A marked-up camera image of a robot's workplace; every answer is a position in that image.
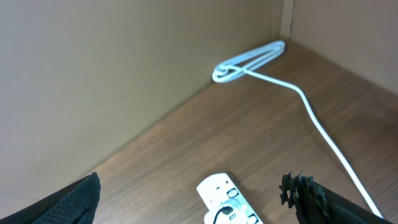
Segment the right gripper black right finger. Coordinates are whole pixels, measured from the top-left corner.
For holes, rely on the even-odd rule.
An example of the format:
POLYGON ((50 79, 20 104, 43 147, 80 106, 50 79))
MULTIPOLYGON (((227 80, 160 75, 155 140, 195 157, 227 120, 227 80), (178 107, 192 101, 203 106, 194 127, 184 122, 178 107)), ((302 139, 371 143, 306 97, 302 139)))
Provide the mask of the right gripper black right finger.
POLYGON ((281 203, 296 209, 300 224, 392 224, 316 183, 312 176, 288 173, 279 188, 281 203))

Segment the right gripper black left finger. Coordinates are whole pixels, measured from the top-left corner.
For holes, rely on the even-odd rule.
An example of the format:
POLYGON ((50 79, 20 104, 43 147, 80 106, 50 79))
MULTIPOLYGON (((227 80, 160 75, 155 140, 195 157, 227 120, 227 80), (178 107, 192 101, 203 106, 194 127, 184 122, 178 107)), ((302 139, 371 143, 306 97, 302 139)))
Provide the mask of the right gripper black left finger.
POLYGON ((1 219, 1 224, 92 224, 100 200, 96 172, 1 219))

